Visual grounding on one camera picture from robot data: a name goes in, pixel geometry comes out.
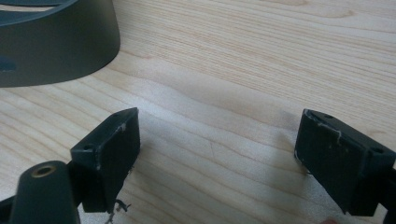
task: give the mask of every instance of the dark green plastic object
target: dark green plastic object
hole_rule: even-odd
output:
[[[0,88],[84,77],[120,50],[111,0],[0,0],[1,5],[53,7],[42,12],[0,10]]]
[[[78,223],[66,164],[47,161],[25,171],[12,206],[12,224]]]

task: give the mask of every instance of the screw hole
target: screw hole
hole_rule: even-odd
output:
[[[84,151],[89,150],[89,149],[93,149],[93,144],[85,145]]]
[[[56,170],[56,167],[53,165],[45,165],[42,167],[38,167],[32,172],[32,177],[40,178],[46,175],[52,174]]]
[[[384,149],[379,148],[379,147],[372,147],[371,150],[376,153],[384,153]]]

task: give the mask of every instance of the wood grain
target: wood grain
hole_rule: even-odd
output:
[[[111,113],[142,152],[114,223],[381,223],[344,216],[293,158],[304,108],[396,148],[396,3],[114,0],[121,51],[54,85],[0,89],[0,198]],[[83,214],[83,223],[108,215]]]

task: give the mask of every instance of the curved plastic housing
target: curved plastic housing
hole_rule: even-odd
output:
[[[17,6],[28,2],[0,0]],[[0,87],[84,77],[119,52],[120,32],[111,0],[37,0],[31,5],[55,7],[43,12],[0,10]]]

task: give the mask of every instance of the wooden table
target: wooden table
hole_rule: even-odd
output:
[[[381,223],[344,216],[293,158],[304,108],[396,148],[396,2],[114,0],[117,58],[93,75],[0,89],[0,199],[111,113],[142,151],[114,223]],[[107,214],[84,214],[105,223]]]

